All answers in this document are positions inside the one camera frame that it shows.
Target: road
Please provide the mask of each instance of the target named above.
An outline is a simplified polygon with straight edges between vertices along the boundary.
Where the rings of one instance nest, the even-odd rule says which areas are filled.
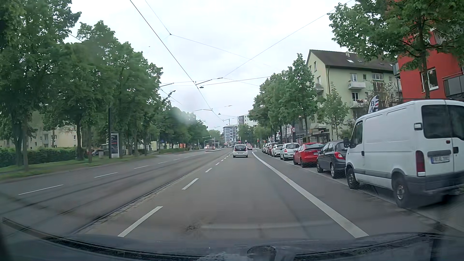
[[[344,179],[260,151],[231,153],[162,155],[3,183],[1,216],[56,235],[145,242],[438,232],[434,220],[397,208],[380,189],[350,190]]]

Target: van rear door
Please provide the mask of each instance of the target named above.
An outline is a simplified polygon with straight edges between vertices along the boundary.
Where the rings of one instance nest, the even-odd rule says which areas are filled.
[[[446,100],[448,112],[451,118],[453,131],[452,157],[454,158],[454,171],[464,171],[464,103],[460,101]]]
[[[416,148],[424,154],[425,174],[433,176],[453,172],[451,120],[445,101],[424,100],[418,105],[423,135],[417,135]]]

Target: red building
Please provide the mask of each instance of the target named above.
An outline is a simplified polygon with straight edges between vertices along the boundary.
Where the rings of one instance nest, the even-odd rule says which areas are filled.
[[[436,44],[435,36],[434,33],[431,34],[432,44]],[[402,87],[405,102],[409,101],[408,98],[425,98],[424,81],[419,70],[400,72],[398,70],[410,60],[410,57],[399,57],[398,63],[393,67],[393,73],[398,78],[399,86]],[[423,77],[428,77],[430,98],[464,99],[463,69],[454,56],[431,51],[427,66],[427,75]]]

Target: barber flag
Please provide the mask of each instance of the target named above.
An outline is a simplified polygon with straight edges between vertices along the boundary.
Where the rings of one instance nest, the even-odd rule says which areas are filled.
[[[371,103],[369,104],[369,111],[367,113],[376,112],[379,110],[379,96],[375,95],[372,97]]]

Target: sky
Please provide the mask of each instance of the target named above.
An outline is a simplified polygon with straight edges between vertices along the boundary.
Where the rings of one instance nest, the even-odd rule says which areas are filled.
[[[302,53],[306,59],[310,49],[347,50],[332,40],[329,17],[323,16],[340,0],[132,2],[185,71],[130,0],[74,0],[71,9],[82,12],[79,22],[94,25],[103,20],[116,32],[120,42],[129,42],[135,51],[142,51],[149,62],[162,67],[160,86],[175,83],[161,88],[166,93],[175,90],[172,105],[183,111],[195,111],[197,118],[205,121],[209,129],[222,131],[222,127],[229,124],[227,119],[230,124],[236,124],[237,116],[253,108],[253,99],[265,77],[287,69],[297,53]],[[79,27],[77,23],[73,35]],[[237,81],[251,78],[258,79]],[[210,79],[213,80],[197,85],[204,87],[201,89],[194,84]]]

